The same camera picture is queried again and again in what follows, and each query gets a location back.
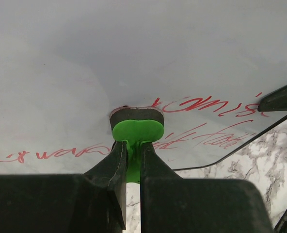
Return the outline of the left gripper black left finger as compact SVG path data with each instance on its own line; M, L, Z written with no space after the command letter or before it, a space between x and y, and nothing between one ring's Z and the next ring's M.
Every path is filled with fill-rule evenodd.
M83 174L0 175L0 233L120 233L127 147Z

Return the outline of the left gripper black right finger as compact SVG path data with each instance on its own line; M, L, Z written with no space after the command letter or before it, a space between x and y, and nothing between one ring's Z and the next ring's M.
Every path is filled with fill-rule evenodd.
M184 179L156 154L141 148L143 233L271 233L256 186L239 179Z

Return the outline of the finger of the black triangular right gripper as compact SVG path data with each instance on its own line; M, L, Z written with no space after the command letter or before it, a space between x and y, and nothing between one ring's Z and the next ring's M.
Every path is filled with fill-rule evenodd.
M259 112L287 111L287 85L262 98L257 110Z

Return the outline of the green round eraser pad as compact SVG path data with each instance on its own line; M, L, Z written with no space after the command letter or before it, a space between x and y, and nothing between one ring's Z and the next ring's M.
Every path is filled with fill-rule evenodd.
M109 114L109 122L113 139L126 142L127 183L140 183L142 144L163 137L163 111L156 107L122 106Z

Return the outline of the white whiteboard with red writing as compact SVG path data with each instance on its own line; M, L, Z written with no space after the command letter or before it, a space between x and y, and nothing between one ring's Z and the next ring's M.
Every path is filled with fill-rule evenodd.
M0 0L0 173L84 172L110 112L164 113L157 154L211 165L287 112L287 0Z

